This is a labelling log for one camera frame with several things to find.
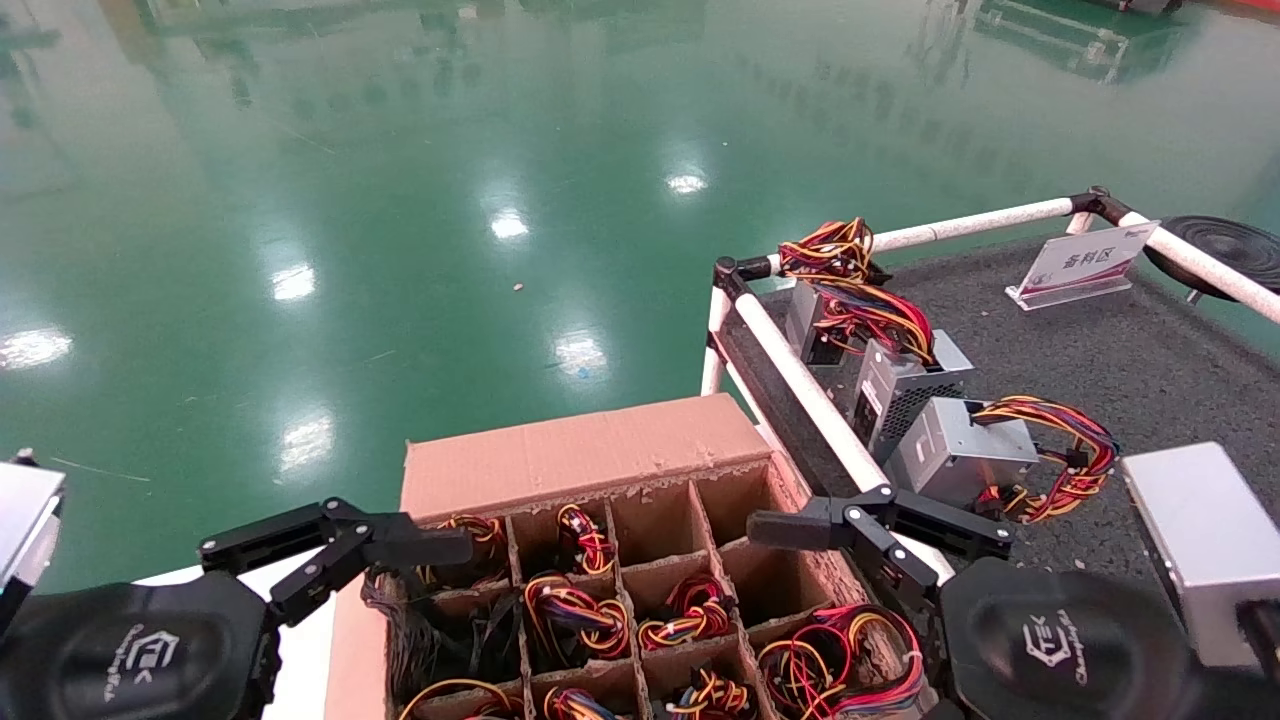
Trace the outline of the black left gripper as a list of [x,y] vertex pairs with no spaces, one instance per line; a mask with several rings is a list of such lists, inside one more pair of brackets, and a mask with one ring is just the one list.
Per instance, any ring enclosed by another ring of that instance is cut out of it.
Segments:
[[234,577],[332,543],[361,510],[328,498],[224,530],[209,573],[27,600],[3,635],[5,719],[259,719],[282,669],[262,597]]

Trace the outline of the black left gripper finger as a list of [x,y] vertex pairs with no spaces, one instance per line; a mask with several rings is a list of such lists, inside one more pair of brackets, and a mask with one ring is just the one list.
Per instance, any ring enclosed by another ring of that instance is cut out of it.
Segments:
[[458,565],[474,556],[465,529],[424,529],[406,512],[320,512],[319,551],[270,594],[276,626],[297,626],[351,582],[376,566]]

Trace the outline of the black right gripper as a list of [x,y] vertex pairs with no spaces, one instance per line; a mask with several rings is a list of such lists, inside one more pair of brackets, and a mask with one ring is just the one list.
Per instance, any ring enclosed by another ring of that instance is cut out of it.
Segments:
[[[896,538],[968,561],[945,582]],[[932,719],[1206,719],[1210,679],[1147,591],[1088,571],[1015,568],[1009,525],[893,486],[755,511],[748,538],[841,551],[893,609],[936,612],[943,657]]]

